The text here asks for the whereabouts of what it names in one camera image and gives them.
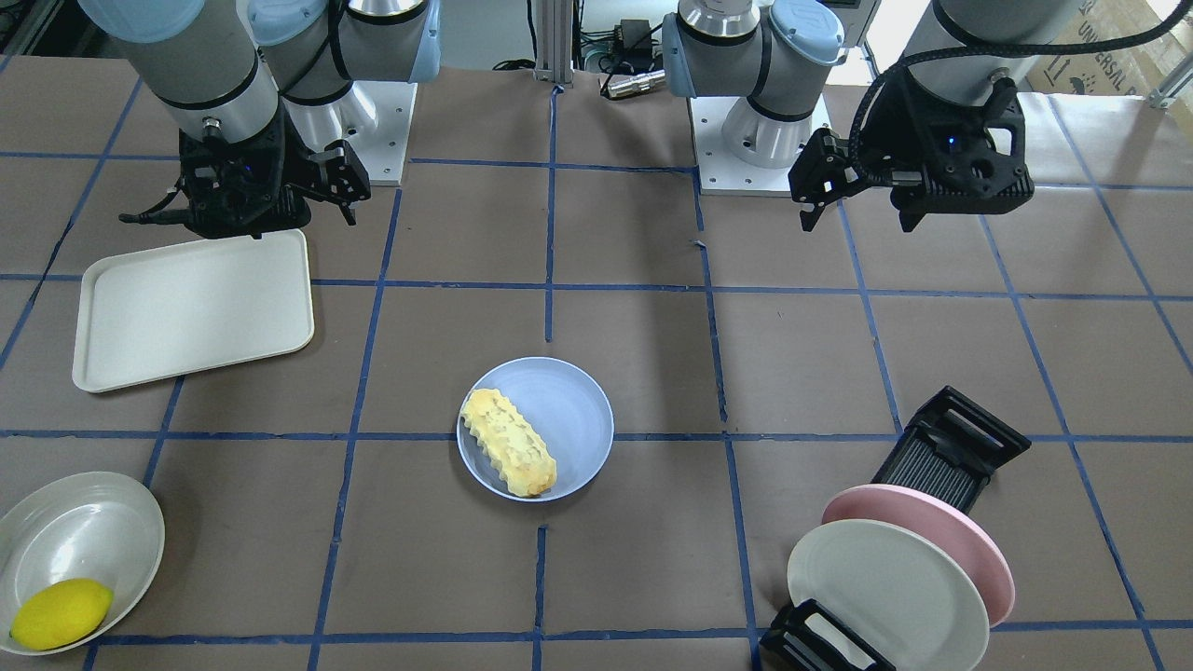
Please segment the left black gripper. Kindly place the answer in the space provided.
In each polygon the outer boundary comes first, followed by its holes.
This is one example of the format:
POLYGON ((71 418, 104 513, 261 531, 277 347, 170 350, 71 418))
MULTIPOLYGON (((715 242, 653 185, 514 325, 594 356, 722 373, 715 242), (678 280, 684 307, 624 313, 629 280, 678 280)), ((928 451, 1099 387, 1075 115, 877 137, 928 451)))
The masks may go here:
POLYGON ((1016 85, 996 76, 977 106, 942 101, 900 70, 869 110, 869 176, 886 186, 900 228, 928 215, 1005 215, 1036 193, 1016 85))

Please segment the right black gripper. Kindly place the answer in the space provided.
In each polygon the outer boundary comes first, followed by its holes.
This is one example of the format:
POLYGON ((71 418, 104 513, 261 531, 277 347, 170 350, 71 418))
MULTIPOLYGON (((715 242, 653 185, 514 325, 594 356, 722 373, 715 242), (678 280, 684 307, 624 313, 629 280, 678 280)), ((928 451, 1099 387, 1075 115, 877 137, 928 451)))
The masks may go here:
POLYGON ((289 181, 288 165, 301 156, 295 142, 284 106, 255 136, 233 144, 216 131, 200 140, 180 131, 185 228, 220 240, 309 224, 310 207, 289 181))

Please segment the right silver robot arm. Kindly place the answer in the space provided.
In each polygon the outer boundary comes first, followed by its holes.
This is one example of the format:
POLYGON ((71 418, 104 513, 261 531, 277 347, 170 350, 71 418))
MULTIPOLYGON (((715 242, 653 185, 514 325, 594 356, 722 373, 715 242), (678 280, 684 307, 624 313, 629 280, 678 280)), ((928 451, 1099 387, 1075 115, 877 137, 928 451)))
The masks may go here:
POLYGON ((438 1, 84 1, 178 131, 179 176, 124 224, 262 238, 309 224, 311 202, 372 196, 358 142, 378 142, 363 82, 416 85, 441 63, 438 1))

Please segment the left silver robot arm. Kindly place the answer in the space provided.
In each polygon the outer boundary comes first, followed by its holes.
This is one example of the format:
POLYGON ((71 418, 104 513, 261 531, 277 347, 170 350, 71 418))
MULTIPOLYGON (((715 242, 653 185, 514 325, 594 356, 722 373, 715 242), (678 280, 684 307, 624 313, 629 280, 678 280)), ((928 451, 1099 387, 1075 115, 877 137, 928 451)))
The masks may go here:
POLYGON ((1189 12, 1180 1, 1142 33, 1061 43, 1076 1, 933 1, 900 60, 866 90, 846 136, 809 129, 846 30, 832 4, 681 1, 662 21, 662 56, 674 96, 730 97, 743 128, 734 152, 762 165, 755 127, 797 131, 775 167, 811 230, 827 205, 888 187, 900 228, 928 215, 1003 215, 1036 193, 1025 156, 1019 82, 1033 60, 1141 47, 1189 12))

